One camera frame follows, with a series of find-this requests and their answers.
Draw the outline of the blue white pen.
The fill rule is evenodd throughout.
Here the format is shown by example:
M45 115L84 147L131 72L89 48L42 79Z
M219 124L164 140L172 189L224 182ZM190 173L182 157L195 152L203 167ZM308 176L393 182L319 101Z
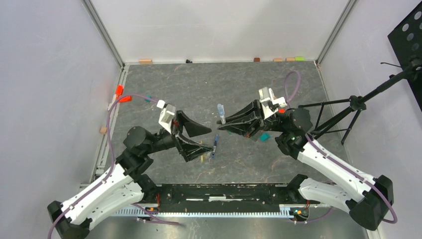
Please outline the blue white pen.
M224 106L222 104L218 104L217 110L218 110L221 124L226 124Z

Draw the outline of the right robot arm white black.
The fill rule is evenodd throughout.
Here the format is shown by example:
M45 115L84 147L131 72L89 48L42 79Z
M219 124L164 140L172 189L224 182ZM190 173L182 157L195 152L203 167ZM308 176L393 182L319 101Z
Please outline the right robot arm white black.
M254 100L246 107L217 122L226 130L252 138L265 131L278 132L275 141L280 151L304 163L332 181L318 182L306 175L297 175L287 190L293 203L318 201L348 213L367 230L375 231L390 213L389 223L398 220L393 210L393 182L385 175L365 173L328 151L309 134L310 113L304 108L291 108L282 99Z

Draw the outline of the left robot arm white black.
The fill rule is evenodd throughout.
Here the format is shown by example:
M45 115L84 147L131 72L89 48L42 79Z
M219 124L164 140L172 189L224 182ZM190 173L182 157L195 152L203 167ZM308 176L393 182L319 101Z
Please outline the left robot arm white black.
M103 175L72 198L48 205L52 228L61 238L84 239L118 210L140 201L157 200L158 187L145 173L153 163L150 154L176 148L189 162L212 151L212 146L191 140L212 129L191 120L182 110L162 110L159 123L162 128L157 133L132 127L123 141L125 150Z

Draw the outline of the dark blue pen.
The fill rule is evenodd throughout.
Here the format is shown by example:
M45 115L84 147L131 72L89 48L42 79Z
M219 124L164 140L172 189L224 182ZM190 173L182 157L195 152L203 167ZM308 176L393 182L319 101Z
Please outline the dark blue pen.
M214 138L213 149L212 149L212 152L211 152L211 159L214 159L215 158L215 153L216 153L216 147L217 147L218 139L219 139L219 135L217 133L215 135L215 138Z

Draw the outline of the teal block near baseplate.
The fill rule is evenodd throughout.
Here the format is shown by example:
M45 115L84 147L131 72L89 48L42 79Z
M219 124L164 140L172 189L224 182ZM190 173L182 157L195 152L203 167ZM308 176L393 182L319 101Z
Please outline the teal block near baseplate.
M271 138L271 135L269 135L268 133L263 133L260 137L259 137L259 139L260 139L260 141L262 141L262 142L265 142L265 141L267 141L268 139L270 139Z

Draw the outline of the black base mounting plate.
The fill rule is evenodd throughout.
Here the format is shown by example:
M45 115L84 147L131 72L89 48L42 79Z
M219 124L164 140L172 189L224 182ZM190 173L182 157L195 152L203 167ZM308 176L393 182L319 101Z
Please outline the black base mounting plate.
M138 201L160 213L275 213L308 201L286 183L161 184Z

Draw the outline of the red curved block left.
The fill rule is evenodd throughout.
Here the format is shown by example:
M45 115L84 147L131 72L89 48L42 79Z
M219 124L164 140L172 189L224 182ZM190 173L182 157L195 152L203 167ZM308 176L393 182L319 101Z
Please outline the red curved block left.
M131 102L131 101L132 101L132 96L120 97L117 100L118 103L126 103L126 102Z

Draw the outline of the red block upper left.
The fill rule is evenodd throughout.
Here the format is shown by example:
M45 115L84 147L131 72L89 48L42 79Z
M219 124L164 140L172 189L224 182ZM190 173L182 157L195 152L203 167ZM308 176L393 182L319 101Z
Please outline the red block upper left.
M118 97L123 95L123 89L124 87L122 85L118 85L115 90L115 95Z

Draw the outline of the tan block back left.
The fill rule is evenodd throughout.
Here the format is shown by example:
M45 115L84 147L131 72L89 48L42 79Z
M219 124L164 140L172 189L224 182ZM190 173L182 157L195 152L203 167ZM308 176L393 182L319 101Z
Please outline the tan block back left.
M139 59L138 60L140 65L150 65L153 64L153 60L152 59Z

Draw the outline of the black tripod stand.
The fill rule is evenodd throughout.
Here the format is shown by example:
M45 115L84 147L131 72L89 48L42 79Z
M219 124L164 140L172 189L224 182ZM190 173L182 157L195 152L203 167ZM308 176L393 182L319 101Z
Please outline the black tripod stand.
M340 141L340 143L344 145L359 115L361 114L362 111L367 109L366 108L367 101L374 98L376 95L386 91L387 89L391 88L394 84L398 83L399 81L403 79L416 80L421 74L422 74L422 59L419 57L414 57L410 60L409 64L405 66L404 70L402 70L396 75L390 75L387 81L383 82L377 88L375 88L370 93L364 96L352 95L347 99L300 105L299 108L309 108L309 107L320 106L320 111L319 111L316 125L314 129L311 131L311 135L313 136L314 139L317 139L326 133L333 133L333 130L331 130L331 128L333 128L337 123L339 123L341 120L343 120L346 116L348 116L352 112L356 112L349 126L347 128L338 130L338 132L341 132L341 131L345 132L343 138ZM320 121L324 107L327 105L340 104L340 103L349 103L349 106L345 108L344 110L342 110L341 112L334 115L332 118L328 119L326 122L320 124L319 121Z

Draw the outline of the black perforated panel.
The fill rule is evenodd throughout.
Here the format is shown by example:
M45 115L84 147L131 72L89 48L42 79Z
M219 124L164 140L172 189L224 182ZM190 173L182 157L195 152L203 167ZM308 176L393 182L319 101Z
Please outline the black perforated panel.
M418 5L389 33L388 40L399 62L405 70L416 58L422 58L422 3ZM422 107L422 66L406 77L419 108Z

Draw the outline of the toothed aluminium rail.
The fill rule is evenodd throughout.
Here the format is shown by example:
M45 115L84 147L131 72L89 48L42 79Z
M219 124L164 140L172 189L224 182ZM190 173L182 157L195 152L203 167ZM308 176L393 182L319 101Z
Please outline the toothed aluminium rail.
M156 217L183 217L183 218L287 218L292 219L294 216L300 218L308 216L308 210L292 209L290 207L279 207L275 212L217 212L217 213L200 213L200 212L151 212ZM149 218L143 210L136 206L125 207L116 213L112 214L112 217L140 217Z

